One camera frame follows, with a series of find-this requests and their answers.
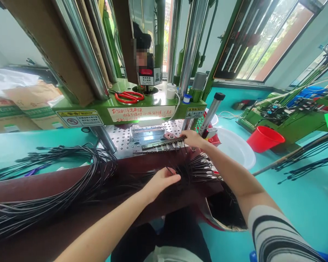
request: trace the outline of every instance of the red scissors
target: red scissors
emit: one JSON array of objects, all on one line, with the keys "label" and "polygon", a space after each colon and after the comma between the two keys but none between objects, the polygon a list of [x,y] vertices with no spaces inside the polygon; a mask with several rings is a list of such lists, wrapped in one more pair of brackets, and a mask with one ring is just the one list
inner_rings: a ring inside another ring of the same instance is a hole
[{"label": "red scissors", "polygon": [[114,91],[114,90],[109,90],[109,91],[115,93],[116,99],[120,103],[124,103],[124,104],[136,104],[137,101],[140,101],[140,100],[144,100],[145,99],[145,97],[143,96],[143,94],[140,94],[140,93],[137,93],[137,92],[128,92],[128,91],[117,92],[117,91]]}]

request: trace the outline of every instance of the blue container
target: blue container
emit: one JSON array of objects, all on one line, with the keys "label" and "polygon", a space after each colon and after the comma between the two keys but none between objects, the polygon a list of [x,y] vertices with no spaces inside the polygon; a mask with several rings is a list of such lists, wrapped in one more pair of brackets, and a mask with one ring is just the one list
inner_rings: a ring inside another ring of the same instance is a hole
[{"label": "blue container", "polygon": [[324,93],[325,88],[324,87],[318,87],[318,86],[310,86],[305,88],[304,90],[301,91],[299,94],[302,97],[309,98],[313,94],[322,94]]},{"label": "blue container", "polygon": [[287,107],[291,107],[294,102],[300,98],[300,97],[304,97],[304,98],[310,98],[313,94],[316,94],[314,96],[315,97],[319,97],[321,94],[323,94],[325,92],[325,88],[324,87],[318,87],[318,86],[310,86],[305,88],[304,90],[302,90],[300,92],[299,95],[297,95],[296,97],[294,97],[288,104]]}]

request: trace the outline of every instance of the black and white striped sleeve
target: black and white striped sleeve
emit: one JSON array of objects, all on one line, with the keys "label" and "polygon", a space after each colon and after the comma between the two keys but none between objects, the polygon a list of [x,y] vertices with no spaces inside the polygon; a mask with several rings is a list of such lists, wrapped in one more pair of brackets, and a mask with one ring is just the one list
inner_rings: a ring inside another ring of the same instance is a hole
[{"label": "black and white striped sleeve", "polygon": [[290,221],[269,206],[255,206],[248,217],[258,262],[323,261]]}]

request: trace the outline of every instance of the hand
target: hand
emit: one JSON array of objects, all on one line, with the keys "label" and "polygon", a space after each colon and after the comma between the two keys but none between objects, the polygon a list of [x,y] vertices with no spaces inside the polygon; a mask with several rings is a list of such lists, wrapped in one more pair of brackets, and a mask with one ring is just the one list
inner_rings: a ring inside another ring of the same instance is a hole
[{"label": "hand", "polygon": [[196,131],[193,130],[184,130],[181,132],[180,136],[185,135],[185,144],[191,147],[198,147],[203,149],[204,145],[209,143],[207,140],[204,140]]},{"label": "hand", "polygon": [[149,200],[149,203],[152,203],[164,189],[181,179],[181,176],[176,174],[174,169],[170,167],[168,168],[171,170],[173,175],[171,175],[166,167],[162,168],[141,190]]}]

